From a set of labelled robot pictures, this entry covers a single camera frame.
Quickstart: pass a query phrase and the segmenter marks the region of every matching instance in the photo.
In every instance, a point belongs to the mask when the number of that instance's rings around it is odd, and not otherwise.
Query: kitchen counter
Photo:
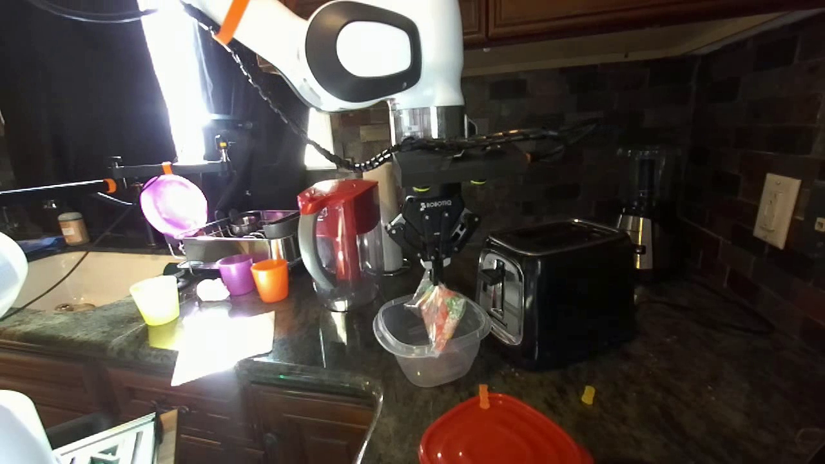
[[[380,300],[407,294],[412,283],[412,277],[388,279]],[[810,462],[825,443],[825,358],[690,279],[639,290],[639,335],[622,349],[554,371],[523,371],[488,341],[464,380],[435,390],[412,388],[376,345],[376,308],[328,313],[308,277],[293,277],[284,304],[264,308],[253,296],[233,304],[239,316],[274,313],[274,349],[256,355],[274,374],[310,366],[382,384],[368,464],[415,462],[426,429],[476,384],[541,411],[596,462]],[[146,344],[132,304],[70,316],[27,310],[0,323],[0,337],[132,363],[175,362],[174,350]],[[594,404],[580,403],[585,388],[596,388]]]

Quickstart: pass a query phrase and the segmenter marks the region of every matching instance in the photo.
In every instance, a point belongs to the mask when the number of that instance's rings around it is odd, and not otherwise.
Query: black toaster oven
[[[479,252],[476,303],[513,363],[589,358],[638,334],[634,245],[585,219],[496,233]]]

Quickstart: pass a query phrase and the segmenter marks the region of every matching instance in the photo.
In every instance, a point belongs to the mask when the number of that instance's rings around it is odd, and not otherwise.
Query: purple cup
[[[229,294],[253,294],[253,255],[228,255],[217,260],[217,272],[221,274],[225,286]]]

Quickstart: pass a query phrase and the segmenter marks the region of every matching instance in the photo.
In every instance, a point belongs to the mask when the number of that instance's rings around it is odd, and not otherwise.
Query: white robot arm
[[[186,0],[217,24],[233,0]],[[320,111],[464,107],[456,0],[332,0],[308,22],[278,0],[250,0],[235,38],[281,69]]]

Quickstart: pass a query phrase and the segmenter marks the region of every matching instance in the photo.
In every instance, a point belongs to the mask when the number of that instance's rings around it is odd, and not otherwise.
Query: red electric kettle
[[[302,263],[314,292],[332,310],[371,303],[385,263],[376,183],[320,181],[297,201]]]

